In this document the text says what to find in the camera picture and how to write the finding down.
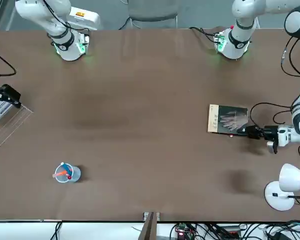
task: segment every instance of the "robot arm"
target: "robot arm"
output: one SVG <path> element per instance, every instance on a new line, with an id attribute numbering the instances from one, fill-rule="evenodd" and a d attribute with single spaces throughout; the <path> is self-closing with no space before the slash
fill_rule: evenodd
<path id="1" fill-rule="evenodd" d="M 267 13 L 288 13 L 300 6 L 300 0 L 234 0 L 232 14 L 236 18 L 233 29 L 227 28 L 215 36 L 216 50 L 226 58 L 239 59 L 247 51 L 256 29 L 255 18 Z"/>
<path id="2" fill-rule="evenodd" d="M 300 6 L 289 12 L 284 21 L 284 29 L 288 35 L 300 40 Z M 244 132 L 250 138 L 268 140 L 267 146 L 274 153 L 277 153 L 278 147 L 284 147 L 288 143 L 300 143 L 300 94 L 291 104 L 290 111 L 293 126 L 265 126 L 260 129 L 258 126 L 253 125 L 248 126 Z"/>
<path id="3" fill-rule="evenodd" d="M 77 60 L 88 49 L 89 38 L 63 19 L 71 11 L 69 0 L 16 0 L 19 15 L 45 29 L 57 53 L 66 61 Z"/>

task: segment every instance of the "hand image on book cover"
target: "hand image on book cover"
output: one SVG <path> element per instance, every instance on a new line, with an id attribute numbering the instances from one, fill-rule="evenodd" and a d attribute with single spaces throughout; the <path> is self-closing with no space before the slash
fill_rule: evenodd
<path id="1" fill-rule="evenodd" d="M 229 111 L 220 116 L 219 121 L 224 128 L 230 131 L 238 130 L 248 123 L 247 114 L 239 111 Z"/>

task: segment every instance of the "brown table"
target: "brown table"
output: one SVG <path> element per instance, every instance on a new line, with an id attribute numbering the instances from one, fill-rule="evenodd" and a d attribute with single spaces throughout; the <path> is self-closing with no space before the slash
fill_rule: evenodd
<path id="1" fill-rule="evenodd" d="M 18 70 L 0 84 L 34 111 L 0 147 L 0 220 L 300 219 L 300 206 L 278 212 L 263 197 L 284 163 L 300 168 L 297 144 L 274 155 L 263 140 L 207 133 L 209 104 L 291 104 L 300 79 L 280 69 L 288 39 L 257 30 L 230 61 L 188 29 L 98 31 L 87 56 L 66 62 L 43 31 L 0 32 L 0 54 Z M 294 53 L 300 69 L 300 43 Z M 273 124 L 279 110 L 260 106 L 255 120 Z M 81 167 L 81 182 L 51 177 L 62 161 Z"/>

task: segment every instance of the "book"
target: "book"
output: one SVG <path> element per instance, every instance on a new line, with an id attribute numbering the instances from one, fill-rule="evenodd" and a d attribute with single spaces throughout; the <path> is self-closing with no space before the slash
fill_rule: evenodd
<path id="1" fill-rule="evenodd" d="M 242 132 L 249 120 L 245 107 L 210 104 L 208 132 L 227 135 L 245 136 Z"/>

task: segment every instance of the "plastic cup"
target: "plastic cup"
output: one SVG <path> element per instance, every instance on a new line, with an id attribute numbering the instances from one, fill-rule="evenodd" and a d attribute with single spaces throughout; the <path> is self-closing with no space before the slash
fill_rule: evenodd
<path id="1" fill-rule="evenodd" d="M 80 176 L 81 176 L 81 171 L 80 169 L 77 167 L 77 166 L 72 166 L 70 165 L 69 163 L 65 163 L 68 168 L 71 170 L 71 179 L 68 179 L 68 176 L 67 175 L 60 175 L 60 176 L 56 176 L 55 179 L 61 183 L 61 184 L 64 184 L 64 183 L 75 183 L 77 182 L 79 179 L 80 179 Z M 63 172 L 65 169 L 62 167 L 62 165 L 60 164 L 56 169 L 55 169 L 55 172 L 54 174 L 58 174 L 58 173 L 61 173 Z"/>

